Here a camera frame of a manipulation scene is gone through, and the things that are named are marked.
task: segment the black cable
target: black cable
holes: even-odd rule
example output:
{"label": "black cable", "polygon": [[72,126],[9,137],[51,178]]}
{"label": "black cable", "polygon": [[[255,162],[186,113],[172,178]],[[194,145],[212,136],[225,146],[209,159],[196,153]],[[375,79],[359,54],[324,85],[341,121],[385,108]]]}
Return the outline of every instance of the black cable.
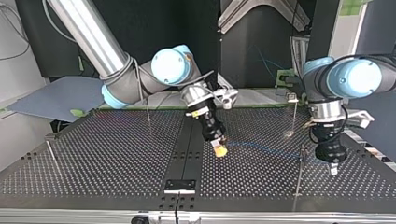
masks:
{"label": "black cable", "polygon": [[[296,55],[294,54],[294,47],[293,47],[293,41],[292,38],[294,36],[294,21],[296,19],[296,14],[297,14],[297,8],[298,8],[298,1],[296,1],[296,6],[294,7],[294,11],[293,11],[293,17],[291,19],[291,39],[290,39],[290,46],[291,46],[291,55],[293,56],[294,61],[297,63],[297,58]],[[296,70],[297,70],[297,76],[301,78],[301,73],[300,73],[300,69],[298,68],[297,64],[296,64]]]}
{"label": "black cable", "polygon": [[30,48],[30,44],[28,43],[26,49],[22,53],[19,53],[17,55],[11,56],[11,57],[2,58],[2,59],[0,59],[0,61],[5,61],[5,60],[10,60],[10,59],[15,59],[15,58],[21,57],[23,54],[25,54],[29,50],[29,48]]}
{"label": "black cable", "polygon": [[[293,56],[294,61],[297,63],[297,57],[294,53],[294,46],[293,46],[293,41],[292,38],[294,36],[294,21],[296,19],[296,14],[297,14],[297,8],[298,8],[299,4],[298,4],[298,0],[296,1],[296,6],[294,7],[294,11],[293,11],[293,17],[291,19],[291,37],[290,37],[290,48],[291,48],[291,55]],[[301,71],[298,68],[297,64],[295,64],[296,66],[296,70],[297,70],[297,77],[300,79],[300,86],[303,88],[303,91],[305,91],[305,84],[301,75]]]}
{"label": "black cable", "polygon": [[180,197],[180,193],[177,195],[177,202],[176,202],[176,207],[175,207],[175,222],[176,224],[178,224],[178,213],[177,213],[177,209],[178,209],[178,200]]}

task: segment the blue cable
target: blue cable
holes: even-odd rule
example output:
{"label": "blue cable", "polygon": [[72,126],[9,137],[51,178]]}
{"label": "blue cable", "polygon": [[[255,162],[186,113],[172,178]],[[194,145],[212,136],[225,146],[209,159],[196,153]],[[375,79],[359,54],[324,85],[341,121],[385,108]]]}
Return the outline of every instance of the blue cable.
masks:
{"label": "blue cable", "polygon": [[274,74],[271,72],[270,68],[268,67],[267,62],[265,61],[264,57],[262,56],[262,52],[259,50],[259,48],[257,48],[257,46],[254,46],[256,48],[256,50],[259,52],[260,57],[262,58],[262,62],[264,63],[265,67],[267,68],[268,73],[271,75],[271,77],[276,80],[276,77],[274,76]]}
{"label": "blue cable", "polygon": [[[273,150],[273,149],[271,149],[269,147],[264,147],[264,146],[261,146],[259,144],[252,143],[252,142],[230,142],[230,143],[227,144],[227,147],[238,147],[238,146],[255,147],[255,148],[261,149],[263,151],[266,151],[266,152],[269,152],[269,153],[272,153],[272,154],[276,154],[278,156],[285,157],[285,158],[290,159],[290,160],[296,160],[296,159],[300,158],[300,155],[297,155],[297,154],[283,155],[279,150]],[[310,161],[309,163],[321,164],[321,165],[327,164],[327,162],[318,161],[318,160]]]}
{"label": "blue cable", "polygon": [[270,60],[267,60],[267,59],[264,59],[266,62],[268,62],[268,63],[271,63],[271,64],[273,64],[274,66],[276,66],[276,67],[278,67],[278,68],[280,68],[280,69],[282,69],[282,70],[285,70],[286,68],[284,68],[284,67],[282,67],[282,66],[280,66],[279,64],[277,64],[277,63],[274,63],[273,61],[270,61]]}

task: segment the metal frame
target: metal frame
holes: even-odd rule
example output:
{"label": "metal frame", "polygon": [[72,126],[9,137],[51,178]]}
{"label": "metal frame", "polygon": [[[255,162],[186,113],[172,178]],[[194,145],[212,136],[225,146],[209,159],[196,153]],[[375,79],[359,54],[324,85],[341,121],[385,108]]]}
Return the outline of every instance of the metal frame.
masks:
{"label": "metal frame", "polygon": [[[83,122],[86,118],[80,119],[75,125],[65,132],[69,132]],[[184,121],[184,125],[180,130],[180,136],[174,149],[173,160],[169,163],[164,178],[168,179],[195,179],[197,186],[200,185],[200,172],[202,166],[202,150],[203,139],[201,137],[201,126],[192,119]],[[366,151],[355,141],[349,137],[343,136],[343,141],[354,150],[358,156],[370,160],[375,167],[379,167],[382,175],[389,176],[389,181],[396,181],[393,171],[386,167],[380,160],[372,158]],[[35,149],[32,152],[39,152],[46,149],[45,145]],[[15,168],[23,165],[29,160],[20,160],[8,167],[4,172],[0,173],[0,177],[4,177],[8,172],[14,172]],[[312,199],[303,196],[296,197],[297,208],[293,209],[293,200],[287,200],[283,203],[256,202],[257,211],[236,211],[233,208],[235,203],[242,207],[248,202],[243,200],[228,201],[222,207],[215,203],[205,203],[205,199],[201,199],[199,195],[168,195],[160,194],[158,198],[152,200],[128,200],[110,198],[87,199],[69,198],[67,200],[60,198],[46,197],[45,200],[36,201],[33,197],[27,198],[6,198],[9,205],[0,209],[0,223],[130,223],[134,216],[146,216],[154,223],[175,223],[175,212],[181,223],[395,223],[396,215],[374,215],[374,213],[392,213],[394,212],[394,201],[386,202],[377,201],[356,201],[349,200],[323,200]],[[285,206],[284,209],[276,211],[279,206]],[[137,209],[145,209],[145,212],[138,212]],[[323,213],[318,211],[352,211],[356,213]]]}
{"label": "metal frame", "polygon": [[[130,223],[135,216],[151,223],[175,223],[173,212],[0,209],[0,223]],[[395,215],[349,213],[199,213],[180,212],[181,223],[395,223]]]}
{"label": "metal frame", "polygon": [[303,9],[298,6],[293,21],[296,0],[233,0],[219,18],[219,28],[226,34],[251,9],[258,6],[269,6],[276,9],[287,21],[294,23],[298,31],[303,31],[310,20]]}

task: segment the white wall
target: white wall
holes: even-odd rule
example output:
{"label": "white wall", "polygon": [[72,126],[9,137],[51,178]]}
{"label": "white wall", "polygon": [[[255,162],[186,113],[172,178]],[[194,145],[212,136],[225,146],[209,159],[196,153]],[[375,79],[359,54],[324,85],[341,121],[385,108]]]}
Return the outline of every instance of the white wall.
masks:
{"label": "white wall", "polygon": [[[0,0],[16,9],[14,0]],[[17,20],[10,18],[18,27]],[[0,59],[23,52],[26,43],[9,27],[0,12]],[[29,49],[21,57],[0,61],[0,108],[46,84]],[[50,120],[12,112],[0,113],[0,171],[44,142]]]}

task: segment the green tape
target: green tape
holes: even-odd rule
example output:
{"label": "green tape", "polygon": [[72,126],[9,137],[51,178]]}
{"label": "green tape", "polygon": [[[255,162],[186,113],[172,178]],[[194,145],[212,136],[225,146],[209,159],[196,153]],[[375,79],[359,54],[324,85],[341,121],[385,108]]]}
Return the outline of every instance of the green tape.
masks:
{"label": "green tape", "polygon": [[87,113],[85,113],[83,110],[80,109],[71,109],[70,113],[72,113],[72,115],[77,118],[83,118],[88,115]]}
{"label": "green tape", "polygon": [[371,0],[344,0],[341,6],[340,16],[359,15],[361,6],[370,1]]}
{"label": "green tape", "polygon": [[294,70],[289,69],[289,70],[277,70],[277,75],[276,75],[276,86],[277,87],[292,87],[293,84],[287,84],[286,82],[280,80],[281,77],[294,77]]}

